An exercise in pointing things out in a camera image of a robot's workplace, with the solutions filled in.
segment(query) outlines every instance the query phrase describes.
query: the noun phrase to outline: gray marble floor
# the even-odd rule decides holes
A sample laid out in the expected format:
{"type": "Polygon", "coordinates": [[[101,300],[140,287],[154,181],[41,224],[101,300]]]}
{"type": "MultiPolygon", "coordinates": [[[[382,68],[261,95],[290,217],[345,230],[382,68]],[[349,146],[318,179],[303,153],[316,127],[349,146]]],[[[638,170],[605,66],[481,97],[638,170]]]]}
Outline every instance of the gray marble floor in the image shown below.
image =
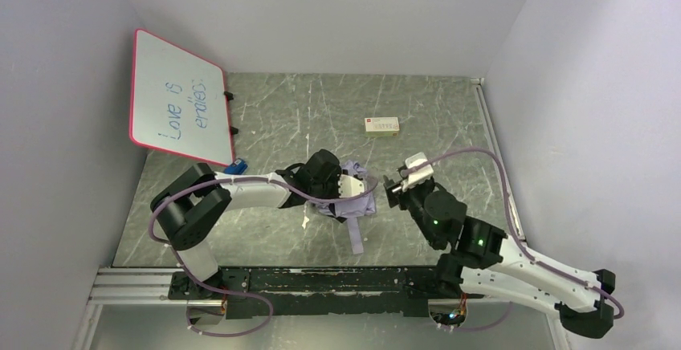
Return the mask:
{"type": "MultiPolygon", "coordinates": [[[[238,157],[247,173],[305,162],[319,149],[341,162],[360,161],[372,175],[395,175],[405,158],[435,157],[471,145],[488,148],[468,79],[404,75],[236,73],[228,77],[238,157]],[[397,116],[397,137],[367,138],[363,120],[397,116]]],[[[146,235],[151,199],[194,161],[149,152],[113,265],[171,267],[174,257],[146,235]]],[[[468,204],[469,214],[505,229],[497,174],[485,156],[453,157],[435,179],[468,204]]],[[[382,187],[377,213],[360,219],[365,252],[354,255],[345,225],[311,206],[225,213],[208,237],[218,263],[231,266],[364,266],[435,264],[433,251],[406,211],[388,208],[382,187]],[[309,219],[304,227],[304,220],[309,219]]]]}

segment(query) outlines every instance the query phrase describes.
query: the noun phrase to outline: purple cable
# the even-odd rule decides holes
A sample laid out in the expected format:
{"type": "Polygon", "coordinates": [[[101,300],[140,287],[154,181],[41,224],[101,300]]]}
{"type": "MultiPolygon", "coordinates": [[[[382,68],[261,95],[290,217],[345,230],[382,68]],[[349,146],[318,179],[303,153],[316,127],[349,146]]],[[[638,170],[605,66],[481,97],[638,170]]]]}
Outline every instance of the purple cable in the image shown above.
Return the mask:
{"type": "Polygon", "coordinates": [[[614,316],[615,319],[620,319],[624,316],[624,307],[622,306],[621,303],[619,303],[618,300],[616,300],[612,295],[608,294],[607,292],[601,290],[600,287],[596,286],[590,286],[588,282],[585,280],[579,279],[575,276],[572,276],[571,274],[568,274],[564,271],[558,270],[557,268],[548,265],[547,263],[541,262],[536,260],[534,255],[530,254],[528,250],[523,246],[522,242],[520,241],[520,237],[518,236],[518,232],[516,231],[516,227],[513,225],[513,218],[511,217],[511,204],[510,204],[510,195],[508,194],[508,189],[507,189],[507,184],[506,184],[506,173],[504,171],[504,165],[501,164],[501,160],[492,152],[484,148],[479,148],[479,147],[469,147],[469,148],[464,148],[464,149],[459,149],[456,151],[450,151],[447,153],[444,153],[443,155],[439,157],[435,157],[433,159],[430,159],[426,161],[425,163],[419,164],[413,168],[409,169],[403,169],[400,172],[400,175],[402,177],[406,177],[412,172],[418,171],[419,169],[427,166],[427,165],[432,165],[440,160],[444,160],[448,157],[452,157],[455,155],[459,155],[462,153],[484,153],[491,157],[491,159],[494,161],[494,164],[496,164],[496,168],[499,170],[499,176],[501,178],[501,192],[502,196],[504,198],[504,214],[506,215],[506,223],[508,224],[508,232],[513,238],[513,241],[516,242],[516,245],[520,249],[520,251],[530,259],[530,262],[535,263],[537,266],[544,268],[545,270],[548,270],[549,272],[552,272],[553,274],[556,274],[564,279],[570,280],[584,288],[590,288],[591,290],[596,291],[599,295],[601,295],[603,298],[610,300],[615,306],[618,308],[618,313],[617,315],[614,316]]]}
{"type": "MultiPolygon", "coordinates": [[[[289,185],[288,183],[285,183],[283,181],[278,181],[278,180],[270,180],[267,177],[230,177],[230,178],[224,178],[224,179],[215,179],[215,180],[210,180],[210,181],[204,181],[203,183],[193,185],[187,189],[184,189],[173,196],[167,197],[153,212],[151,215],[151,218],[149,219],[149,226],[147,227],[147,233],[149,234],[149,237],[154,241],[154,242],[159,242],[162,244],[169,244],[169,241],[164,240],[159,238],[158,236],[153,234],[153,224],[156,221],[156,218],[158,218],[158,214],[161,213],[165,207],[168,206],[173,201],[176,201],[180,197],[184,197],[189,195],[190,193],[193,193],[194,191],[197,191],[202,188],[206,188],[212,185],[220,185],[223,183],[243,183],[243,182],[265,182],[265,183],[270,183],[274,185],[278,185],[280,187],[284,187],[288,190],[290,190],[293,193],[299,194],[301,197],[310,200],[310,201],[315,201],[318,203],[340,203],[342,201],[352,201],[356,200],[360,197],[366,196],[367,193],[371,193],[374,189],[376,189],[376,186],[378,185],[378,180],[374,177],[369,177],[371,181],[373,182],[372,185],[367,189],[365,192],[360,193],[359,195],[352,196],[352,197],[344,197],[341,199],[320,199],[318,197],[312,197],[296,188],[293,186],[289,185]]],[[[228,334],[222,334],[222,333],[217,333],[217,332],[204,332],[202,330],[199,330],[196,328],[193,324],[191,324],[190,321],[190,314],[189,314],[189,309],[187,309],[186,312],[186,318],[187,318],[187,324],[188,324],[188,329],[196,332],[197,334],[203,335],[203,336],[214,336],[218,338],[233,338],[236,336],[245,336],[248,334],[251,334],[252,332],[256,332],[259,329],[265,327],[270,320],[272,319],[272,316],[274,315],[274,306],[272,306],[272,302],[270,302],[269,299],[258,295],[258,294],[253,294],[250,292],[241,292],[241,291],[232,291],[232,290],[223,290],[222,288],[217,288],[217,287],[212,287],[208,284],[205,284],[204,282],[198,280],[194,274],[191,273],[191,271],[185,266],[185,263],[182,261],[180,258],[180,255],[177,254],[176,250],[171,247],[171,251],[173,252],[173,255],[175,255],[175,259],[177,260],[178,263],[180,263],[180,266],[182,269],[185,271],[187,276],[198,286],[201,286],[208,291],[216,292],[219,294],[223,295],[236,295],[236,296],[244,296],[247,298],[256,298],[262,300],[266,305],[267,308],[269,309],[269,312],[267,313],[267,318],[258,326],[255,326],[252,329],[246,330],[245,332],[236,332],[236,333],[228,333],[228,334]]]]}

